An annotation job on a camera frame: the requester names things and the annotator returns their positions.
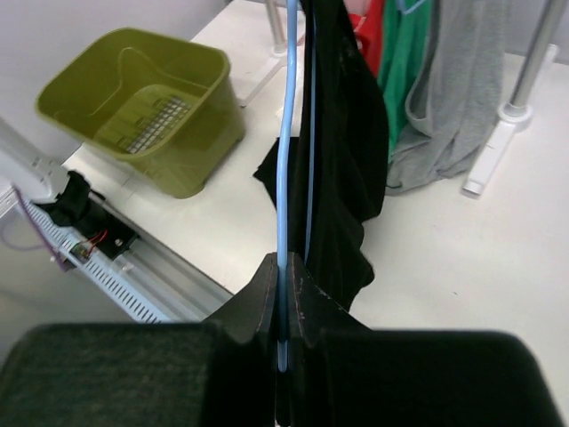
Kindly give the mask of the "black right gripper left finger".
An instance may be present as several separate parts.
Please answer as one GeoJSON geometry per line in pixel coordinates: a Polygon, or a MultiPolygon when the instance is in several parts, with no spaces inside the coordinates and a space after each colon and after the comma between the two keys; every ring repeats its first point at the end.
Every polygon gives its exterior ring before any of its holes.
{"type": "Polygon", "coordinates": [[[269,369],[276,368],[277,279],[276,254],[266,254],[245,287],[206,318],[233,342],[255,348],[269,369]]]}

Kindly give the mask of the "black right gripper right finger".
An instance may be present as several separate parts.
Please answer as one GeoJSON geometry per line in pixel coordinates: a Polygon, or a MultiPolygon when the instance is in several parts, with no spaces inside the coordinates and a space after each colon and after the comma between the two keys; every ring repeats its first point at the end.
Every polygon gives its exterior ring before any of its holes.
{"type": "Polygon", "coordinates": [[[287,296],[290,353],[354,352],[373,347],[373,331],[317,286],[298,254],[289,254],[287,296]]]}

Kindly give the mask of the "black tank top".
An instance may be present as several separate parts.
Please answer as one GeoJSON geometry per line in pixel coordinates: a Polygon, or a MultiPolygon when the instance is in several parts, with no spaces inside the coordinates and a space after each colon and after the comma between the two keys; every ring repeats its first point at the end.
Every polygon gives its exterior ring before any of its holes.
{"type": "Polygon", "coordinates": [[[290,139],[287,244],[344,310],[374,280],[364,222],[382,209],[389,124],[342,1],[303,1],[301,129],[290,139]]]}

